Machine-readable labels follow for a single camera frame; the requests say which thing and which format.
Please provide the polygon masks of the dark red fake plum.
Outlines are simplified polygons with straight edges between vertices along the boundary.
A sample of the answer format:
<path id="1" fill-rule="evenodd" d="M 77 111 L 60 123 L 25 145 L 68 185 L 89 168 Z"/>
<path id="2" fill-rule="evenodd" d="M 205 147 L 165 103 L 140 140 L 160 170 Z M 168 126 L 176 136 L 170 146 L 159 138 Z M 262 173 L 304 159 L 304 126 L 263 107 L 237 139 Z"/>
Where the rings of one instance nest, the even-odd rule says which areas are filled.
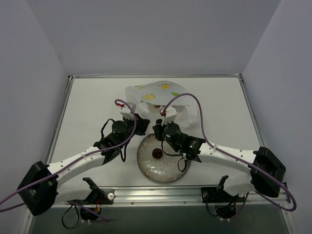
<path id="1" fill-rule="evenodd" d="M 155 148 L 152 151 L 152 157 L 155 159 L 160 159 L 163 156 L 163 151 L 160 148 Z"/>

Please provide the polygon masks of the white lemon-print plastic bag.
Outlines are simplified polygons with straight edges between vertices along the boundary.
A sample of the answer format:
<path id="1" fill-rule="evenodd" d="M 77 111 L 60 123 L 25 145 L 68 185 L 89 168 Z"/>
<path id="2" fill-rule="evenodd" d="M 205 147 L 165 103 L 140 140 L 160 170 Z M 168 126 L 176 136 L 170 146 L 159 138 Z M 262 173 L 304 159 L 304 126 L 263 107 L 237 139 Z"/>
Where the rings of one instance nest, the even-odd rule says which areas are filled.
<path id="1" fill-rule="evenodd" d="M 143 118 L 149 118 L 153 108 L 166 106 L 169 101 L 189 91 L 175 82 L 161 80 L 154 83 L 139 84 L 125 88 L 126 100 L 136 105 L 136 112 Z M 178 112 L 177 120 L 184 126 L 198 122 L 197 103 L 191 96 L 182 96 L 171 103 Z"/>

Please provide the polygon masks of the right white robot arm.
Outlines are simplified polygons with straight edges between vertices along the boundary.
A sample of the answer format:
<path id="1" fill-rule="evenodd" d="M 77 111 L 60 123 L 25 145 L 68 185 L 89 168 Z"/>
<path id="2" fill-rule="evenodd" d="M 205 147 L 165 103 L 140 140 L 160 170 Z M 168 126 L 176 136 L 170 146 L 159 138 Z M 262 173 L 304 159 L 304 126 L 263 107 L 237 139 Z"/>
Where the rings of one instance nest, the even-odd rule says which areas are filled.
<path id="1" fill-rule="evenodd" d="M 279 196 L 286 167 L 270 149 L 241 150 L 211 144 L 183 133 L 174 122 L 162 124 L 161 119 L 156 121 L 153 131 L 156 140 L 167 142 L 186 161 L 214 163 L 243 173 L 236 178 L 223 176 L 216 190 L 220 200 L 228 201 L 235 195 L 253 191 L 267 197 Z"/>

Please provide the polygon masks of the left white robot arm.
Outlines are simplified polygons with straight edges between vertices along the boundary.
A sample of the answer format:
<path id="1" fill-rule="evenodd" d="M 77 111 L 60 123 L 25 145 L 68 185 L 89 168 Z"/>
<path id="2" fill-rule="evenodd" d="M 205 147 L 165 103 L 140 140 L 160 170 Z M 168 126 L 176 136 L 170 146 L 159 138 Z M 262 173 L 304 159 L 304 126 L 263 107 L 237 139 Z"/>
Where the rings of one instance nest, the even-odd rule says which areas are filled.
<path id="1" fill-rule="evenodd" d="M 96 189 L 63 190 L 63 184 L 114 160 L 122 154 L 122 148 L 129 144 L 134 135 L 145 135 L 149 123 L 150 120 L 142 119 L 139 114 L 133 120 L 114 120 L 111 133 L 101 136 L 99 141 L 80 154 L 51 164 L 42 161 L 34 163 L 17 188 L 19 196 L 34 216 L 43 214 L 59 202 L 78 199 L 86 204 L 94 204 L 98 200 Z"/>

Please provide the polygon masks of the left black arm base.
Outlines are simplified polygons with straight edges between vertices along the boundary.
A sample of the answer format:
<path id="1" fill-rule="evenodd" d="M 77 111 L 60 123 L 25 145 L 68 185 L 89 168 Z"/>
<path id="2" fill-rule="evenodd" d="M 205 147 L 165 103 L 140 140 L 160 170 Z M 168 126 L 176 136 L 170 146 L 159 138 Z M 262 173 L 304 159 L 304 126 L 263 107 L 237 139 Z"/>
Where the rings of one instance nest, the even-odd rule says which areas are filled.
<path id="1" fill-rule="evenodd" d="M 88 222 L 103 221 L 108 222 L 107 218 L 101 216 L 102 205 L 112 205 L 115 198 L 115 190 L 112 188 L 101 189 L 91 178 L 82 179 L 83 185 L 88 185 L 82 198 L 71 199 L 66 202 L 75 208 L 80 208 L 79 215 L 82 220 Z"/>

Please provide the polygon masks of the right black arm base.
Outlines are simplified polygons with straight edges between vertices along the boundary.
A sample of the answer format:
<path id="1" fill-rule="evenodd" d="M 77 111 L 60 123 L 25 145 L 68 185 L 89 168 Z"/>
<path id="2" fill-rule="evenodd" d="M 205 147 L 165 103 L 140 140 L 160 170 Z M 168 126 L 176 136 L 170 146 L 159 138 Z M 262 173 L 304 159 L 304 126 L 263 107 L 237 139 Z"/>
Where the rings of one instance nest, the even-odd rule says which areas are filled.
<path id="1" fill-rule="evenodd" d="M 201 197 L 209 215 L 230 222 L 244 208 L 249 193 L 243 196 L 229 195 L 224 191 L 228 178 L 228 175 L 223 176 L 215 187 L 202 187 Z"/>

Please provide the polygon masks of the speckled round plate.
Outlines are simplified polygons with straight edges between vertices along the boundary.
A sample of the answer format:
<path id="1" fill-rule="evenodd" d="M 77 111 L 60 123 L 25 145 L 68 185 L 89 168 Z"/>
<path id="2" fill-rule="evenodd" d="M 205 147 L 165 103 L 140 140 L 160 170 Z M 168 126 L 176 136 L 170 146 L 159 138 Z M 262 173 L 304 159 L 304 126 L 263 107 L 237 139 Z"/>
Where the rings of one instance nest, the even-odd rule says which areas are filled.
<path id="1" fill-rule="evenodd" d="M 152 151 L 160 148 L 163 156 L 152 157 Z M 154 134 L 147 135 L 139 144 L 136 154 L 137 164 L 141 172 L 149 180 L 169 184 L 180 180 L 190 168 L 191 162 L 178 156 L 167 142 L 157 141 Z"/>

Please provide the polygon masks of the aluminium front rail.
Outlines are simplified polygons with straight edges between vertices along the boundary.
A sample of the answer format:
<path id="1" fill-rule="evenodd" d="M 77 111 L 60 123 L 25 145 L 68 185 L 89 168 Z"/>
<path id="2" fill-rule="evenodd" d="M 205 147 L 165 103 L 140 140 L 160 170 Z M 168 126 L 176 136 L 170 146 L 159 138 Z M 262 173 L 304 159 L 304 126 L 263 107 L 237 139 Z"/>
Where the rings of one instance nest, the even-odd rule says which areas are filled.
<path id="1" fill-rule="evenodd" d="M 32 210 L 33 215 L 40 215 L 50 209 L 53 205 L 65 203 L 67 200 L 82 198 L 87 190 L 88 185 L 80 187 L 65 187 L 57 189 L 52 192 L 44 192 L 43 194 L 35 194 L 35 205 L 30 205 L 25 202 L 27 207 Z M 115 198 L 113 204 L 121 203 L 188 203 L 188 202 L 202 202 L 201 188 L 198 186 L 164 186 L 164 187 L 116 187 Z"/>

